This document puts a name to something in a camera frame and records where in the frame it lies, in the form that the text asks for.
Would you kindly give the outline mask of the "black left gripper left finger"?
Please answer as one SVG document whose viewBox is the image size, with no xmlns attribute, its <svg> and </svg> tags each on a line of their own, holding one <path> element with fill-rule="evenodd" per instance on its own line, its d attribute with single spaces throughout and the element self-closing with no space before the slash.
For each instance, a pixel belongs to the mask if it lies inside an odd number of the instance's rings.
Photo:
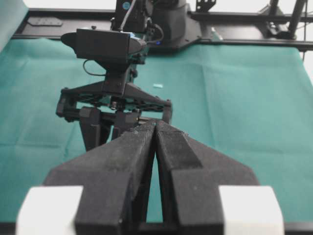
<svg viewBox="0 0 313 235">
<path fill-rule="evenodd" d="M 123 235 L 147 217 L 155 121 L 53 168 L 45 186 L 82 186 L 79 235 Z"/>
</svg>

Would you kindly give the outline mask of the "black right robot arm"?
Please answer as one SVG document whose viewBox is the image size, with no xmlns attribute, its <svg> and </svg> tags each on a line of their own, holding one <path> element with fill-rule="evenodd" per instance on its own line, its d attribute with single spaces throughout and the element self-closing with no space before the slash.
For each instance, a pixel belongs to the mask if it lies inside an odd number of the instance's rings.
<svg viewBox="0 0 313 235">
<path fill-rule="evenodd" d="M 150 49 L 177 51 L 202 40 L 200 23 L 184 0 L 119 0 L 109 30 L 79 28 L 61 36 L 85 62 L 105 69 L 104 80 L 61 91 L 57 116 L 78 121 L 86 150 L 144 124 L 142 112 L 160 112 L 170 123 L 172 103 L 134 84 Z"/>
</svg>

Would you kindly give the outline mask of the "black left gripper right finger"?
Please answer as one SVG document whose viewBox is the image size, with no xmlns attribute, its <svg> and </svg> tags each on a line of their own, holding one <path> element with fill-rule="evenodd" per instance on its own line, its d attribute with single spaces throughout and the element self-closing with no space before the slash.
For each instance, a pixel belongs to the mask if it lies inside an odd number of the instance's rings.
<svg viewBox="0 0 313 235">
<path fill-rule="evenodd" d="M 180 235 L 222 235 L 218 186 L 257 186 L 252 169 L 163 121 L 155 135 L 164 222 Z"/>
</svg>

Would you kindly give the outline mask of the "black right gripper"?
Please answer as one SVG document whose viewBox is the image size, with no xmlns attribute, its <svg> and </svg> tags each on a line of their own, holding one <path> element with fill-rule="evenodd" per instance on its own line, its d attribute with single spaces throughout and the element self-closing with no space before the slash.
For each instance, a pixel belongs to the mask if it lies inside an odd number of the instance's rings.
<svg viewBox="0 0 313 235">
<path fill-rule="evenodd" d="M 153 96 L 134 84 L 137 76 L 136 66 L 128 66 L 124 71 L 107 69 L 103 81 L 77 88 L 64 88 L 56 108 L 56 115 L 79 124 L 86 151 L 100 145 L 101 111 L 95 107 L 106 106 L 115 113 L 112 140 L 125 131 L 138 126 L 141 112 L 162 113 L 162 120 L 171 123 L 173 107 L 170 100 Z M 90 104 L 93 107 L 77 109 L 77 103 Z"/>
</svg>

